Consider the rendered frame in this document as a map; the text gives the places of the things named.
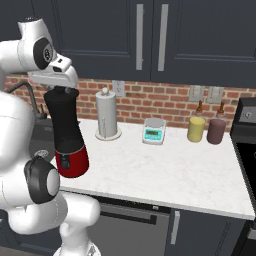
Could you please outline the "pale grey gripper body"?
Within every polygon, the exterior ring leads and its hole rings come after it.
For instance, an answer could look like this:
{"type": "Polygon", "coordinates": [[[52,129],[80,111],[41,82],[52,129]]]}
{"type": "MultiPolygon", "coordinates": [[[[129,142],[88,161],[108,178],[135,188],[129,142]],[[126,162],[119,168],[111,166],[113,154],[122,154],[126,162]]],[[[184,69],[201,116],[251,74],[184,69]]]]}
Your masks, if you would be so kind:
{"type": "Polygon", "coordinates": [[[73,66],[69,66],[65,71],[57,71],[55,66],[48,66],[45,70],[28,72],[28,77],[32,82],[42,85],[70,88],[76,88],[78,85],[78,75],[73,66]]]}

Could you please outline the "black blender with red base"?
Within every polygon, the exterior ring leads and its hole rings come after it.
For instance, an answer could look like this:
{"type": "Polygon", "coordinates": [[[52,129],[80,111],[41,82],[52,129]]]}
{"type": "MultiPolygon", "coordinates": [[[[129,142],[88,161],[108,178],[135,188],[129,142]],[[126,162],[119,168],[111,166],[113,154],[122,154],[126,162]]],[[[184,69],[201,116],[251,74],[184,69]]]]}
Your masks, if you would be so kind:
{"type": "Polygon", "coordinates": [[[76,114],[74,88],[55,86],[44,94],[54,133],[55,158],[59,173],[66,178],[77,178],[89,169],[89,158],[76,114]]]}

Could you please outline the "yellow bottle with brown top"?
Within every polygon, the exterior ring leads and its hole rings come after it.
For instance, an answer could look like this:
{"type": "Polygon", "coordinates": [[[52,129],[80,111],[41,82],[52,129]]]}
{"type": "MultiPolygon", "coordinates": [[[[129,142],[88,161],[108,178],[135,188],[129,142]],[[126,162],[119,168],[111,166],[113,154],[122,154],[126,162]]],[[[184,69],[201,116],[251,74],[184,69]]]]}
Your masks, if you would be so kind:
{"type": "Polygon", "coordinates": [[[205,119],[202,116],[203,108],[202,101],[199,101],[198,107],[195,111],[195,114],[190,117],[187,138],[189,141],[197,143],[200,142],[203,136],[205,119]]]}

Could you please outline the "maroon bottle with brown top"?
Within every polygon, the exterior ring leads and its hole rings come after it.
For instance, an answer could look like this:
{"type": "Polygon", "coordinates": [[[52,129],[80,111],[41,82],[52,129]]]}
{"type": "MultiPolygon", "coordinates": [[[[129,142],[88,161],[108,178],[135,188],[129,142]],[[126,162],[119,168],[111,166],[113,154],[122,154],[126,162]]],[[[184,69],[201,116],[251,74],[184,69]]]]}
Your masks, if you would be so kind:
{"type": "Polygon", "coordinates": [[[210,120],[207,141],[210,144],[218,145],[222,142],[226,128],[226,119],[224,115],[224,103],[221,103],[216,115],[210,120]]]}

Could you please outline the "dark curved tap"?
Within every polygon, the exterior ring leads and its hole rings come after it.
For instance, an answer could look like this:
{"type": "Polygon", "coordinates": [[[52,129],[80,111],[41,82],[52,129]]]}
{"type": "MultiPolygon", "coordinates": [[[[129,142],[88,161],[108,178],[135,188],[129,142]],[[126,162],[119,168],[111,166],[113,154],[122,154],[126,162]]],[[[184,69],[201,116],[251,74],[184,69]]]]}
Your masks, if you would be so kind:
{"type": "Polygon", "coordinates": [[[37,120],[46,119],[47,114],[44,111],[39,111],[39,109],[37,107],[37,104],[36,104],[36,99],[35,99],[35,96],[34,96],[33,89],[32,89],[31,85],[28,82],[25,82],[25,81],[18,82],[16,84],[14,84],[13,86],[11,86],[10,88],[5,89],[5,92],[6,93],[12,93],[12,92],[14,92],[15,90],[17,90],[18,88],[20,88],[22,86],[25,86],[27,88],[28,92],[29,92],[29,96],[30,96],[30,100],[31,100],[31,104],[32,104],[32,107],[33,107],[35,118],[37,120]]]}

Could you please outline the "white paper towel holder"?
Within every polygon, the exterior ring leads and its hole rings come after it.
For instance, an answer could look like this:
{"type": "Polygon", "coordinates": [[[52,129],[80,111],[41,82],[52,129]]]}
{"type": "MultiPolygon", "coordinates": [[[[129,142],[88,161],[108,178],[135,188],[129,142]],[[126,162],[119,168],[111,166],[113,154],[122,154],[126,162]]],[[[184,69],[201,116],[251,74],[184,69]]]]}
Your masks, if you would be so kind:
{"type": "Polygon", "coordinates": [[[116,94],[104,87],[96,93],[98,129],[95,136],[99,140],[112,141],[122,134],[117,126],[116,94]]]}

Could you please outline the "dark sink basin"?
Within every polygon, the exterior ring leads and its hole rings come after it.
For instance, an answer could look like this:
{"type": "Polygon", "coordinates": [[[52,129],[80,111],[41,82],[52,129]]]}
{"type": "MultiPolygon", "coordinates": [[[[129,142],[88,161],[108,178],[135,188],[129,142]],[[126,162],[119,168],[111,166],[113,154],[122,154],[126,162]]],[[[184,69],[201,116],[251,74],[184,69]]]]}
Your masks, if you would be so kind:
{"type": "Polygon", "coordinates": [[[40,155],[46,161],[54,158],[54,134],[51,119],[43,119],[35,123],[29,152],[31,156],[40,155]]]}

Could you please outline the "dark blue upper cupboard door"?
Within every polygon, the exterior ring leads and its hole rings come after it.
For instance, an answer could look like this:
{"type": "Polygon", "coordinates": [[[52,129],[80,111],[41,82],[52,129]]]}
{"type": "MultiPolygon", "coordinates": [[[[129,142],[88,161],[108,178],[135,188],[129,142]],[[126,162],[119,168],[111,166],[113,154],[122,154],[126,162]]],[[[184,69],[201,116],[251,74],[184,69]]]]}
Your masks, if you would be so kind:
{"type": "Polygon", "coordinates": [[[57,0],[62,54],[81,78],[148,81],[153,0],[57,0]],[[143,66],[136,70],[136,4],[144,5],[143,66]]]}
{"type": "Polygon", "coordinates": [[[256,0],[154,0],[151,80],[256,88],[256,0]],[[169,4],[158,71],[161,6],[169,4]]]}
{"type": "Polygon", "coordinates": [[[51,0],[0,0],[0,41],[20,39],[18,21],[26,17],[41,17],[58,44],[51,0]]]}

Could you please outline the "dark blue cupboard door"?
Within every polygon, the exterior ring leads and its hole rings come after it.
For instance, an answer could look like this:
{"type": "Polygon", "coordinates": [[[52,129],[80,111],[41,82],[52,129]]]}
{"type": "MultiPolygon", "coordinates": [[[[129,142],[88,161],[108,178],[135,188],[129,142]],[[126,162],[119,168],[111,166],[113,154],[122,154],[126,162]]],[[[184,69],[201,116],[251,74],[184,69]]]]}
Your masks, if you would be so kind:
{"type": "Polygon", "coordinates": [[[58,44],[51,0],[0,0],[0,41],[20,39],[18,21],[26,17],[41,17],[58,44]]]}
{"type": "Polygon", "coordinates": [[[171,245],[174,222],[172,209],[169,219],[165,256],[232,256],[245,221],[195,211],[180,211],[176,244],[171,245]]]}
{"type": "Polygon", "coordinates": [[[151,80],[256,88],[256,0],[154,0],[151,80]],[[161,6],[169,4],[158,71],[161,6]]]}
{"type": "Polygon", "coordinates": [[[62,54],[81,78],[148,81],[153,0],[57,0],[62,54]],[[144,5],[143,66],[136,70],[136,4],[144,5]]]}

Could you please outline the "dark blue lower cupboard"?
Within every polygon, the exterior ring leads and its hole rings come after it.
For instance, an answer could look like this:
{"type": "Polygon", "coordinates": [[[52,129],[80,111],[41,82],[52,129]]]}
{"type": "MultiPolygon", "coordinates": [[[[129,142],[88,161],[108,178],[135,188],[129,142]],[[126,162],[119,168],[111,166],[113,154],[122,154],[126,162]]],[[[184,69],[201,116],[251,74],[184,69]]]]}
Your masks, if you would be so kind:
{"type": "Polygon", "coordinates": [[[61,246],[59,228],[39,234],[21,235],[10,228],[7,213],[0,210],[0,246],[42,256],[52,256],[61,246]]]}

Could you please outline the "dark grey dishwasher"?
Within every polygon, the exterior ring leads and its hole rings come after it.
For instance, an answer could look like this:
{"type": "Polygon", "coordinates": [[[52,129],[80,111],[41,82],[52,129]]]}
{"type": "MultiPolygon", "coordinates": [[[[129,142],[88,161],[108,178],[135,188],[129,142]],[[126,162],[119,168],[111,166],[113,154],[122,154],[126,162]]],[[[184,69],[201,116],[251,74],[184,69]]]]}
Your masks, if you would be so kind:
{"type": "Polygon", "coordinates": [[[155,225],[102,216],[88,228],[102,256],[164,256],[170,209],[163,206],[95,196],[104,208],[128,208],[157,216],[155,225]]]}

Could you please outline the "black stove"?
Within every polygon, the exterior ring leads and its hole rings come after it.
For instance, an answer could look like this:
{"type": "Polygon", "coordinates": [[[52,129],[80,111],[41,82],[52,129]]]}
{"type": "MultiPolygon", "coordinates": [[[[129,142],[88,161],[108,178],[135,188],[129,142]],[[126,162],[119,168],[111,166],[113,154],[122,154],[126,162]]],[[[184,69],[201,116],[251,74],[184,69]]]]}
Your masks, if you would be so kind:
{"type": "Polygon", "coordinates": [[[232,123],[230,138],[255,216],[247,221],[234,250],[235,256],[256,256],[256,97],[240,98],[232,123]],[[244,117],[253,109],[253,117],[244,117]]]}

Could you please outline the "dark blue lower cupboard door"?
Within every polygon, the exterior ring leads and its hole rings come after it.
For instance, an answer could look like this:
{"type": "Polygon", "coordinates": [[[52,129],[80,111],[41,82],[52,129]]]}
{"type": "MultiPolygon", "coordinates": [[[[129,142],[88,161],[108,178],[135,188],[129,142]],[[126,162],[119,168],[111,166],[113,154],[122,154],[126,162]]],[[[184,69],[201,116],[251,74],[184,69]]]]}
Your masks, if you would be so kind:
{"type": "Polygon", "coordinates": [[[165,256],[232,256],[245,221],[195,211],[180,211],[176,244],[171,245],[174,222],[172,209],[169,219],[165,256]]]}

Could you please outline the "grey wall socket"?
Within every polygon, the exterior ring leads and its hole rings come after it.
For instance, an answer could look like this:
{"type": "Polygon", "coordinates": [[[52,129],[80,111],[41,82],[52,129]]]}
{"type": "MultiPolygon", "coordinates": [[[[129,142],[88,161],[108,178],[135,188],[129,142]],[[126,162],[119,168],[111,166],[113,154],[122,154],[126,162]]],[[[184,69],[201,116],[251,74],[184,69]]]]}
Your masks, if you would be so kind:
{"type": "Polygon", "coordinates": [[[112,91],[116,94],[117,97],[125,96],[125,82],[120,80],[112,81],[112,91]]]}

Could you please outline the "grey wall switch plate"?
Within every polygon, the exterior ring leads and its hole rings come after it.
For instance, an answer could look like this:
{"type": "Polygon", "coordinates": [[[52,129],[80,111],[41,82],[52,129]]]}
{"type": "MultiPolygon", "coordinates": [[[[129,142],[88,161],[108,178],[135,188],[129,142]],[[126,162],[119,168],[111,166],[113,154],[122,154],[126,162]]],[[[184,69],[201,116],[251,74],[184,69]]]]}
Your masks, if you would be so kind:
{"type": "Polygon", "coordinates": [[[210,86],[208,89],[206,102],[212,104],[219,104],[222,100],[223,91],[223,87],[210,86]]]}
{"type": "Polygon", "coordinates": [[[198,102],[204,96],[204,87],[201,85],[191,85],[189,90],[189,101],[198,102]]]}

